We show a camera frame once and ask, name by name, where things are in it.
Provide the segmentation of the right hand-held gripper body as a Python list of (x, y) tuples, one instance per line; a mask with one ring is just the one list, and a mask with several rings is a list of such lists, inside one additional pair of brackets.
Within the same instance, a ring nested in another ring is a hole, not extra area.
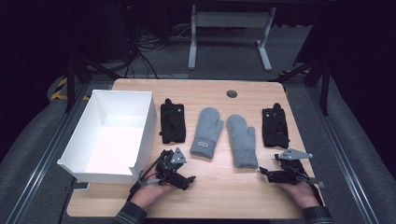
[(279, 165), (281, 171), (269, 171), (272, 183), (288, 183), (296, 185), (300, 181), (310, 182), (310, 178), (305, 171), (301, 159), (311, 159), (311, 153), (302, 152), (293, 148), (288, 148), (279, 154)]

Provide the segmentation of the black gripper dock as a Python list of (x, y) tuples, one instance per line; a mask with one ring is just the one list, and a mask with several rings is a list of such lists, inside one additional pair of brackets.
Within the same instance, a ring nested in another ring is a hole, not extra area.
[(266, 147), (289, 147), (286, 114), (279, 103), (262, 111), (262, 139)]
[(185, 142), (186, 125), (183, 104), (174, 104), (169, 98), (165, 99), (161, 105), (160, 136), (164, 144)]

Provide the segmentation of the black metal stand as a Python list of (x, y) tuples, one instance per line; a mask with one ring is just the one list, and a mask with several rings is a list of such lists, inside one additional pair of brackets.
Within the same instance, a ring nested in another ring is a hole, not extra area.
[(87, 58), (86, 56), (73, 54), (68, 62), (67, 72), (66, 72), (66, 86), (67, 86), (67, 107), (65, 112), (68, 113), (72, 110), (77, 96), (75, 90), (75, 77), (82, 84), (89, 84), (92, 80), (92, 73), (89, 71), (87, 66), (91, 66), (94, 69), (98, 70), (101, 74), (106, 75), (107, 77), (116, 80), (120, 78), (119, 75), (105, 68), (101, 64)]
[(286, 72), (284, 75), (280, 75), (277, 78), (270, 79), (270, 82), (282, 83), (292, 77), (301, 74), (307, 70), (308, 73), (304, 79), (304, 85), (309, 88), (313, 88), (319, 80), (321, 80), (321, 89), (319, 97), (319, 106), (322, 113), (328, 115), (328, 94), (330, 86), (330, 66), (326, 59), (315, 59), (309, 63), (304, 63), (291, 71)]

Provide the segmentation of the plain grey mitten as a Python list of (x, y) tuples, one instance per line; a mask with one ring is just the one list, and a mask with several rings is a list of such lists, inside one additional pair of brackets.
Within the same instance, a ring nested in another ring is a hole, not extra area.
[(248, 126), (240, 115), (231, 115), (227, 119), (233, 151), (233, 161), (237, 168), (257, 169), (255, 128)]

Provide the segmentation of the grey mitten with label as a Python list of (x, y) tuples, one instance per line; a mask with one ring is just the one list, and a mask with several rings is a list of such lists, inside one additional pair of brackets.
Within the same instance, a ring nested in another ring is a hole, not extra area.
[(203, 109), (199, 115), (191, 144), (191, 154), (212, 159), (223, 126), (224, 121), (220, 119), (219, 111), (216, 108)]

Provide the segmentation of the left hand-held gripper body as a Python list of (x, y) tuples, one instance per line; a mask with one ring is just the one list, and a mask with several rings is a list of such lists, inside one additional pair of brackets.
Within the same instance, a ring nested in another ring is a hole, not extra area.
[(175, 150), (164, 150), (156, 165), (157, 177), (178, 189), (186, 190), (189, 187), (189, 179), (177, 172), (186, 162), (187, 159), (178, 147)]

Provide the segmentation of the yellow black hazard tape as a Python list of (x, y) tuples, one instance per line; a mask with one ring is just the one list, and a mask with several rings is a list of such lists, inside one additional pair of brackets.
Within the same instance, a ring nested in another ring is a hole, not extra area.
[(50, 100), (67, 100), (67, 77), (60, 77), (54, 82), (54, 87), (49, 89)]

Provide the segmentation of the person's left hand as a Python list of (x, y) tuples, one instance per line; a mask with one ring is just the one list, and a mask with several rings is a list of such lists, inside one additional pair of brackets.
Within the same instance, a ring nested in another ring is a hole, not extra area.
[(131, 203), (146, 208), (174, 189), (171, 185), (150, 184), (141, 187), (130, 199)]

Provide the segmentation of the aluminium floor rail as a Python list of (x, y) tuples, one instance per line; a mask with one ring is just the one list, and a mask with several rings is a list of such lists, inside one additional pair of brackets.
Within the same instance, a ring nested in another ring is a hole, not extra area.
[(89, 88), (88, 84), (81, 84), (76, 92), (72, 91), (71, 94), (76, 95), (75, 101), (67, 107), (63, 113), (61, 121), (59, 122), (54, 135), (51, 137), (49, 144), (46, 147), (43, 155), (29, 177), (27, 184), (25, 185), (21, 196), (15, 203), (12, 211), (8, 215), (5, 224), (20, 224), (22, 217), (26, 213), (26, 210), (33, 200), (35, 193), (37, 192), (46, 172), (48, 171), (50, 164), (59, 148), (60, 142), (64, 136), (64, 132), (73, 118), (77, 107), (81, 104), (82, 98)]
[(324, 114), (320, 107), (318, 94), (312, 88), (307, 88), (306, 91), (310, 100), (313, 102), (316, 111), (318, 112), (318, 116), (326, 130), (327, 135), (330, 138), (334, 156), (339, 164), (354, 201), (360, 210), (365, 224), (379, 224), (375, 211), (362, 188), (361, 182), (347, 157), (347, 154), (340, 142), (340, 139), (338, 138), (338, 135), (335, 132), (334, 127), (332, 126), (331, 121)]

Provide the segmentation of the white metal desk frame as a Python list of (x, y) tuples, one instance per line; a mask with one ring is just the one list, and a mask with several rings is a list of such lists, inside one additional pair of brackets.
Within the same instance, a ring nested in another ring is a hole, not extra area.
[(196, 29), (198, 27), (232, 27), (232, 28), (262, 28), (263, 36), (256, 41), (256, 47), (260, 54), (265, 71), (271, 71), (266, 42), (276, 14), (276, 8), (271, 7), (268, 12), (216, 12), (201, 11), (196, 5), (191, 7), (191, 44), (188, 68), (195, 69), (197, 54)]

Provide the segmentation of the person's right hand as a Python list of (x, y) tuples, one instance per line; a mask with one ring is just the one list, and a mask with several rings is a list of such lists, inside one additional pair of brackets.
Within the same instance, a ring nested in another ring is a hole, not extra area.
[(313, 190), (305, 182), (296, 185), (287, 183), (278, 183), (277, 185), (289, 193), (300, 208), (319, 206)]

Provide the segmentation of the white box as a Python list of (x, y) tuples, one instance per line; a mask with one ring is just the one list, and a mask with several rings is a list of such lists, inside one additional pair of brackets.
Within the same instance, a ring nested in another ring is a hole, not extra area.
[(157, 124), (150, 91), (94, 90), (58, 164), (80, 182), (133, 184)]

